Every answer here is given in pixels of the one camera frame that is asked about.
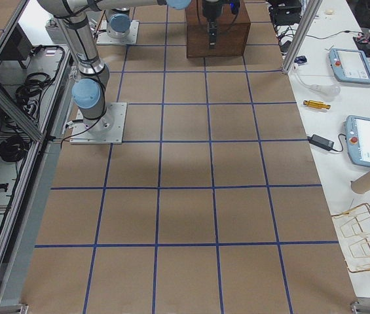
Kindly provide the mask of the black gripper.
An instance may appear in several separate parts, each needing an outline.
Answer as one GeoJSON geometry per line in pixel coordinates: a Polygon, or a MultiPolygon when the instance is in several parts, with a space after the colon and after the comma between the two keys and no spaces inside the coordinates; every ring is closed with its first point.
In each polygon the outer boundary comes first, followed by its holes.
{"type": "Polygon", "coordinates": [[[202,1],[202,14],[208,21],[209,48],[215,48],[217,42],[217,22],[221,15],[220,1],[202,1]]]}

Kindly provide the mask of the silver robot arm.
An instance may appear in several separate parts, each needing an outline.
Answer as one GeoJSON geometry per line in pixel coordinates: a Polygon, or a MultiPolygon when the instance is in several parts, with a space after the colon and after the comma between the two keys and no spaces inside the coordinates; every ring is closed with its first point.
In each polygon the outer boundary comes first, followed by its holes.
{"type": "Polygon", "coordinates": [[[113,129],[114,117],[105,100],[109,69],[100,58],[90,29],[86,11],[107,11],[130,7],[168,5],[182,10],[190,1],[39,1],[48,13],[58,20],[62,33],[74,55],[80,72],[80,80],[71,90],[74,103],[83,115],[85,132],[96,139],[106,138],[114,143],[109,131],[113,129]]]}
{"type": "Polygon", "coordinates": [[[130,32],[132,20],[130,18],[130,7],[121,7],[105,10],[107,21],[106,31],[112,38],[123,38],[130,32]]]}

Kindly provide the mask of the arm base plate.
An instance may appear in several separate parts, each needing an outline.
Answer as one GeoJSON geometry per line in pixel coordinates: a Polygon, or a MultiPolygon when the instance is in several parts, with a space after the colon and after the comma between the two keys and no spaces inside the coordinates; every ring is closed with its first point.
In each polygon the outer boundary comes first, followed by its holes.
{"type": "Polygon", "coordinates": [[[97,45],[135,45],[138,39],[139,21],[132,20],[130,29],[126,33],[116,31],[107,32],[107,21],[103,20],[98,30],[97,45]]]}
{"type": "Polygon", "coordinates": [[[121,145],[127,106],[127,103],[107,103],[106,114],[90,130],[86,129],[93,125],[91,120],[73,126],[74,136],[69,142],[73,145],[121,145]]]}

